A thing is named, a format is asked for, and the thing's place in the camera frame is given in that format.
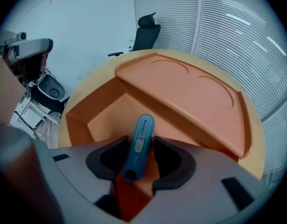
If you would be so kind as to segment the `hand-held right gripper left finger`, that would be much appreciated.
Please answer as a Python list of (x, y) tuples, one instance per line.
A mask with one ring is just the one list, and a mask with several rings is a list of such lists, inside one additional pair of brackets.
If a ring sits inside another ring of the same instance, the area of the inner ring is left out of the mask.
[(64, 221), (120, 221), (115, 179), (127, 159), (127, 136), (92, 144), (35, 148), (41, 171)]

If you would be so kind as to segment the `person's right hand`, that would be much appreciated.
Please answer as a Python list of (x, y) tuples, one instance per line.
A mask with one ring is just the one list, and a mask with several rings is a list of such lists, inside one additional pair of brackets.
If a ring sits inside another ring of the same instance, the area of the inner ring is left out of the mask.
[(0, 124), (0, 224), (62, 223), (34, 140), (21, 129)]

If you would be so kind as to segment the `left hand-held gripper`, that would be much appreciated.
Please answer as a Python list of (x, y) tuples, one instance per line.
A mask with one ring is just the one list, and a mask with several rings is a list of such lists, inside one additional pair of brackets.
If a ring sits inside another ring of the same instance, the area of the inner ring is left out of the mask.
[(37, 80), (44, 72), (53, 40), (28, 40), (25, 32), (0, 31), (0, 56), (20, 83)]

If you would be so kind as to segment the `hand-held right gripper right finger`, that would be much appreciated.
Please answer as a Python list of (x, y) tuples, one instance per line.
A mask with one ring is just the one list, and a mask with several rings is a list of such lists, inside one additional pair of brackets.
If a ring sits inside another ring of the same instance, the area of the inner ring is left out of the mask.
[(263, 192), (260, 181), (227, 155), (162, 137), (154, 139), (159, 178), (136, 224), (217, 224)]

